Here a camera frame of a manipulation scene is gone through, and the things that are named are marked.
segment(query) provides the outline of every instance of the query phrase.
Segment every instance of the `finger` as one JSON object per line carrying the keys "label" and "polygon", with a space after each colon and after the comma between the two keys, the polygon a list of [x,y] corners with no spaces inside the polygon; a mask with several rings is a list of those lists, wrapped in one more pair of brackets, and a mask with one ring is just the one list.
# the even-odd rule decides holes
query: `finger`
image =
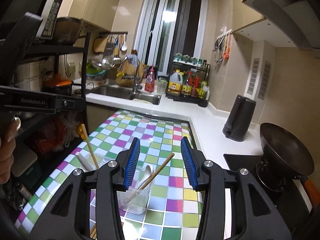
{"label": "finger", "polygon": [[2,146],[0,148],[0,162],[3,162],[5,159],[9,158],[15,147],[15,139],[11,140],[10,142],[2,142]]}
{"label": "finger", "polygon": [[13,120],[11,124],[8,126],[8,130],[4,136],[4,139],[7,142],[10,142],[17,134],[17,123],[16,120]]}
{"label": "finger", "polygon": [[9,158],[5,159],[3,162],[0,162],[0,175],[8,171],[10,172],[12,164],[13,155],[10,155]]}
{"label": "finger", "polygon": [[0,184],[6,183],[10,178],[10,171],[0,175]]}

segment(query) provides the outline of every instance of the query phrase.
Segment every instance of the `stainless steel sink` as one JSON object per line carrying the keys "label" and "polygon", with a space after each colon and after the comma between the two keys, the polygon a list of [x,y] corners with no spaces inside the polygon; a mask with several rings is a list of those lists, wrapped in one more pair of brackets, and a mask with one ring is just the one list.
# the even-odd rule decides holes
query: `stainless steel sink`
{"label": "stainless steel sink", "polygon": [[161,96],[144,94],[141,92],[133,93],[127,89],[114,88],[109,86],[97,87],[92,91],[92,93],[104,95],[104,96],[116,97],[116,98],[123,98],[128,100],[133,100],[133,99],[145,100],[152,103],[153,105],[158,105],[161,99]]}

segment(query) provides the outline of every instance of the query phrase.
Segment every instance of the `white vent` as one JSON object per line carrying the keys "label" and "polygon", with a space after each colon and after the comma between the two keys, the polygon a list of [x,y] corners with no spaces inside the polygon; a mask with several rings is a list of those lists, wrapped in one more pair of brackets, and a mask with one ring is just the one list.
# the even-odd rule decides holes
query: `white vent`
{"label": "white vent", "polygon": [[254,85],[256,84],[256,81],[257,81],[259,62],[260,62],[259,58],[255,58],[253,60],[253,67],[252,67],[250,82],[249,82],[249,86],[248,86],[248,90],[247,90],[247,93],[249,95],[253,94]]}
{"label": "white vent", "polygon": [[270,74],[271,74],[271,63],[269,63],[268,61],[265,61],[263,76],[262,76],[262,80],[259,88],[259,94],[258,94],[258,98],[261,100],[264,100],[264,97],[266,95]]}

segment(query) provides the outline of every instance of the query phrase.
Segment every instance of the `microwave oven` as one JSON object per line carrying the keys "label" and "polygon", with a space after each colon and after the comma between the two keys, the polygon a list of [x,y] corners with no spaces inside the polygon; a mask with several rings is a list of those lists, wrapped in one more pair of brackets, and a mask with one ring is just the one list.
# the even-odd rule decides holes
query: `microwave oven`
{"label": "microwave oven", "polygon": [[36,39],[52,39],[54,26],[62,0],[13,0],[0,21],[0,41],[19,19],[26,13],[40,16],[43,21],[36,34]]}

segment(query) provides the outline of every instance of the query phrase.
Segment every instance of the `white spoon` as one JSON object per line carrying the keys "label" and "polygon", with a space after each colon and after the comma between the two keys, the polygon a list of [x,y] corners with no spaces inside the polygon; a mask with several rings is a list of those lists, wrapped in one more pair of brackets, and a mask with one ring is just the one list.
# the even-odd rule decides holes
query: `white spoon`
{"label": "white spoon", "polygon": [[126,51],[126,50],[128,49],[128,46],[127,46],[127,44],[125,43],[126,35],[124,34],[123,36],[124,36],[124,37],[123,37],[124,42],[123,42],[123,45],[122,45],[122,47],[121,47],[121,51]]}
{"label": "white spoon", "polygon": [[135,188],[140,188],[153,174],[155,173],[155,169],[147,165],[142,180],[136,185]]}

